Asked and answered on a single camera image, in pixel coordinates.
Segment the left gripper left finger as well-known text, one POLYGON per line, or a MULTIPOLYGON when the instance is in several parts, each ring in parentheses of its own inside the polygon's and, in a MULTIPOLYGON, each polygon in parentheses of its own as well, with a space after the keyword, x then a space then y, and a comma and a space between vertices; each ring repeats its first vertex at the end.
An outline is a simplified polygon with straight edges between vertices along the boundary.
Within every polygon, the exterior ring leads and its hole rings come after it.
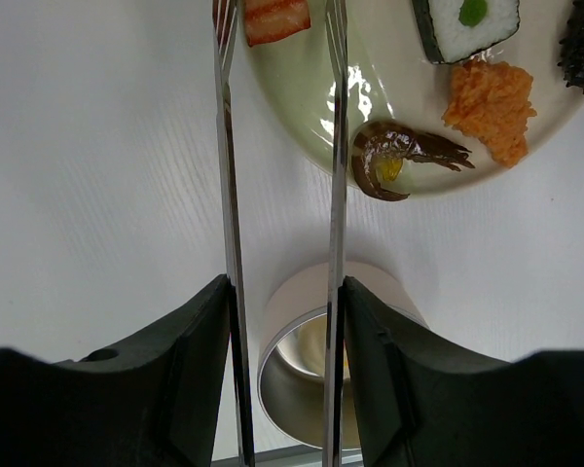
POLYGON ((225 276, 129 337, 47 363, 0 348, 0 466, 207 466, 230 321, 225 276))

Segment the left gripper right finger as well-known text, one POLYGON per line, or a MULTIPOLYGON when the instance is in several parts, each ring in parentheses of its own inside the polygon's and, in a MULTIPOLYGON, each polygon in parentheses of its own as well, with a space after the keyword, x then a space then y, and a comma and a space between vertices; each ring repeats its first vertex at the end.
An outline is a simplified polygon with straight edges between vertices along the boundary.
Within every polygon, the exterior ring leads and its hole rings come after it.
POLYGON ((368 466, 584 466, 584 350, 514 363, 448 341, 345 281, 368 466))

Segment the metal tongs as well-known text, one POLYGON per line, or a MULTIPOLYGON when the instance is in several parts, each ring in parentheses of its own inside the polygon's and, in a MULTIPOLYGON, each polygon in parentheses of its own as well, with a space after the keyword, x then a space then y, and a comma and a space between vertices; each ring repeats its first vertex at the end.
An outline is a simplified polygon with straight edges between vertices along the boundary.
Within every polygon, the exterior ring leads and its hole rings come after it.
MULTIPOLYGON (((217 137, 221 180, 227 276, 231 289, 227 299, 236 397, 238 463, 253 466, 255 460, 245 299, 241 261, 237 177, 229 76, 237 33, 235 1, 211 4, 214 71, 217 98, 217 137)), ((335 78, 333 174, 330 217, 327 330, 325 343, 322 463, 342 463, 342 416, 344 389, 345 327, 345 233, 347 227, 348 167, 348 60, 347 7, 343 1, 325 6, 326 38, 335 78)))

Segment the bacon roll piece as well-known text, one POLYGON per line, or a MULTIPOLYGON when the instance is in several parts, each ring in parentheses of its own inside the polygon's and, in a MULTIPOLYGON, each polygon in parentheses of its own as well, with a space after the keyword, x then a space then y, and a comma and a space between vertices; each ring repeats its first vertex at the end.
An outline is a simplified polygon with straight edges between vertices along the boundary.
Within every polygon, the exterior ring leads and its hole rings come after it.
POLYGON ((245 0, 243 6, 249 47, 277 42, 311 26, 307 0, 245 0))

